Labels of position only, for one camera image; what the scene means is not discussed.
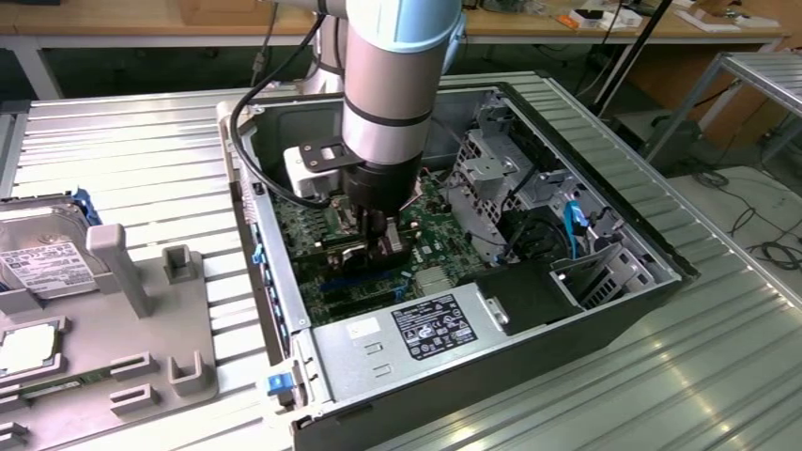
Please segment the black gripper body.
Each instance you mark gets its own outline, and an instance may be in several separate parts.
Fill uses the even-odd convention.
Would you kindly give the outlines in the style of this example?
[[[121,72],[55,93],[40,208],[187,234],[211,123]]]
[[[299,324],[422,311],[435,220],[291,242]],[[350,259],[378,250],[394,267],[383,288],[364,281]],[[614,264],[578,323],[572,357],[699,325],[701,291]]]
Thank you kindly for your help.
[[[354,205],[396,216],[412,196],[422,156],[396,164],[364,162],[346,167],[342,188]]]

